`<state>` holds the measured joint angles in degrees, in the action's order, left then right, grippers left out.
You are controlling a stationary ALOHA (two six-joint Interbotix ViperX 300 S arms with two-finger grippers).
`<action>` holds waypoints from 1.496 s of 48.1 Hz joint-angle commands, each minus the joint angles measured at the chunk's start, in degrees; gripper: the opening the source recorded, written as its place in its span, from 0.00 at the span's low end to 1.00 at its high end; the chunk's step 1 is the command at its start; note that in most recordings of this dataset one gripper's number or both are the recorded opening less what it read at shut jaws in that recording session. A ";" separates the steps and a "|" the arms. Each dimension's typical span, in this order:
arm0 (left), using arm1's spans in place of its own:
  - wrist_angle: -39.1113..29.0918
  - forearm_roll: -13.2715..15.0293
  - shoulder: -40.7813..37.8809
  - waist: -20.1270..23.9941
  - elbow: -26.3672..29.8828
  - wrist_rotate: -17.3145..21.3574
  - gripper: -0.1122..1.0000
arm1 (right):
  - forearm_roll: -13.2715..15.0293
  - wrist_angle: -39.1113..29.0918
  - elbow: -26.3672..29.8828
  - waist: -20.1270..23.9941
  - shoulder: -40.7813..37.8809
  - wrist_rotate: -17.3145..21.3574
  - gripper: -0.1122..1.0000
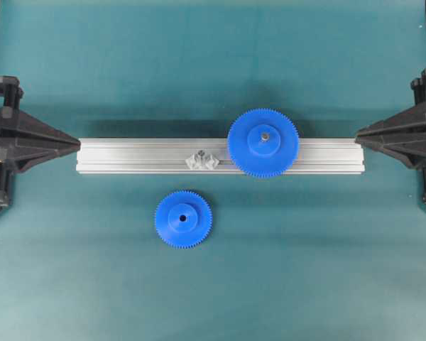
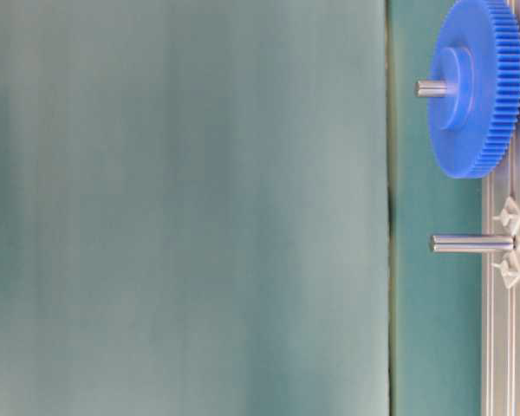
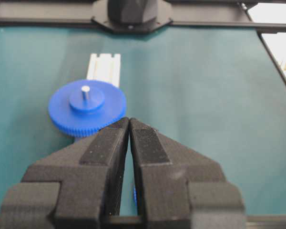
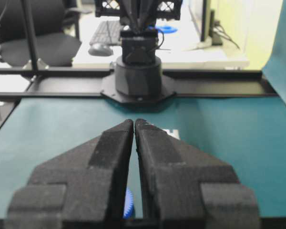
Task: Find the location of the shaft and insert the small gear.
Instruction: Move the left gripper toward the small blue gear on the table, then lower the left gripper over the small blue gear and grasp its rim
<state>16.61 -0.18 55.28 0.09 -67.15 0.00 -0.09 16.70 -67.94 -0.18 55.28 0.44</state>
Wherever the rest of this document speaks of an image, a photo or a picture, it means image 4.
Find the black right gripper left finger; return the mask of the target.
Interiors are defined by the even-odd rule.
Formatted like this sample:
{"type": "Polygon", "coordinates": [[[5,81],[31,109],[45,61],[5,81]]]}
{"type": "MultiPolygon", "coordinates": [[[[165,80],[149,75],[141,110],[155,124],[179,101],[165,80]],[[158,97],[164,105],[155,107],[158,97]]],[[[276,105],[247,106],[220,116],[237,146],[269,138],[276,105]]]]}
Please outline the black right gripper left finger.
{"type": "Polygon", "coordinates": [[[123,218],[133,144],[130,119],[35,167],[6,216],[9,229],[92,229],[123,218]]]}

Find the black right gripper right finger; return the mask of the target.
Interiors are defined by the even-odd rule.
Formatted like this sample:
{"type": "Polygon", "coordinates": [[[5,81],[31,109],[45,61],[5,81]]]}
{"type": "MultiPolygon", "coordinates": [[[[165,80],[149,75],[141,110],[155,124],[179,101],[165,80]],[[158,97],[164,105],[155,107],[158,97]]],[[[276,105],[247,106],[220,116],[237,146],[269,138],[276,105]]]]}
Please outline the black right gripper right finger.
{"type": "Polygon", "coordinates": [[[234,168],[168,135],[143,119],[135,122],[143,214],[162,229],[257,229],[254,192],[234,168]]]}

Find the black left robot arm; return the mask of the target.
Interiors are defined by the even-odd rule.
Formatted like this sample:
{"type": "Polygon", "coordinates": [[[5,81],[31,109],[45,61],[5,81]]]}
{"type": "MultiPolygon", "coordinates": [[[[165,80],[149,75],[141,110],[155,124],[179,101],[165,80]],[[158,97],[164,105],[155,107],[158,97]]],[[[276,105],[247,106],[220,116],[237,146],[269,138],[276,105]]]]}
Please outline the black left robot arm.
{"type": "Polygon", "coordinates": [[[161,47],[157,19],[179,20],[181,0],[95,1],[96,17],[118,16],[129,29],[120,31],[122,54],[116,60],[115,88],[133,97],[157,96],[162,90],[162,63],[155,51],[161,47]]]}

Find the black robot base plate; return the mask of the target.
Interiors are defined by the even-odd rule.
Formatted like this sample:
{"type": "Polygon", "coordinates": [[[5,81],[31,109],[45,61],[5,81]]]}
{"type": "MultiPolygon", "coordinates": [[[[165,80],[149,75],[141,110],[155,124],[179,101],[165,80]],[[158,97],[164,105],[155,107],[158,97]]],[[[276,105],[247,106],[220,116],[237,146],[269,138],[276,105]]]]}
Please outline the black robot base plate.
{"type": "Polygon", "coordinates": [[[155,104],[176,95],[174,80],[168,76],[117,77],[111,74],[102,79],[101,95],[121,104],[155,104]]]}

